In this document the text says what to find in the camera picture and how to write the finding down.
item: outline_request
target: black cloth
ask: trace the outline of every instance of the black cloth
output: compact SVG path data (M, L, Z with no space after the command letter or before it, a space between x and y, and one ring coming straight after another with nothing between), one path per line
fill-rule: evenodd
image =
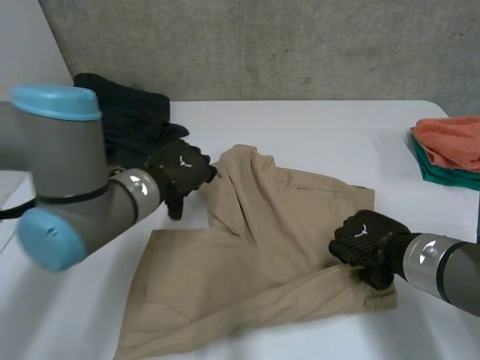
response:
M170 99L162 94L128 88L94 73L79 73L73 85L97 95L109 166L144 167L162 145L188 135L170 123Z

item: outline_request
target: black glove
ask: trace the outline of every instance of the black glove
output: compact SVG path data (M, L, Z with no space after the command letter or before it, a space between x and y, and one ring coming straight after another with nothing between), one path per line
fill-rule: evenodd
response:
M209 163L208 155L180 139L167 143L148 157L144 170L157 183L171 219L180 220L184 197L217 175L217 169Z
M386 245L395 236L410 234L396 220L375 211L361 210L336 229L328 250L343 263L364 266L360 278L377 290L390 287L393 271L386 261Z

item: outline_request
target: beige cloth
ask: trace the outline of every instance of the beige cloth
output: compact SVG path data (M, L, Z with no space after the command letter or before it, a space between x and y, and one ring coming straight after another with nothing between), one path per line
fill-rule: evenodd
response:
M131 284L115 359L183 353L251 329L388 310L396 292L362 283L328 251L374 192L281 169L237 145L200 189L211 228L158 230Z

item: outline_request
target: light blue joint cap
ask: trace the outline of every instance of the light blue joint cap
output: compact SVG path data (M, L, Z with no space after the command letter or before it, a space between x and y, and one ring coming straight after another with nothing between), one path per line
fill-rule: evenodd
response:
M51 272L62 272L87 257L77 231L63 218L42 208L26 211L17 233L25 252Z
M12 104L45 118L90 122L101 117L97 95L87 88L63 85L19 85L11 90Z

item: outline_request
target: orange cloth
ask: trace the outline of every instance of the orange cloth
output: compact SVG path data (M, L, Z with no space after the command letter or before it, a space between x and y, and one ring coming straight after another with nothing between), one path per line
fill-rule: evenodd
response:
M424 118L411 130L431 164L480 173L480 116Z

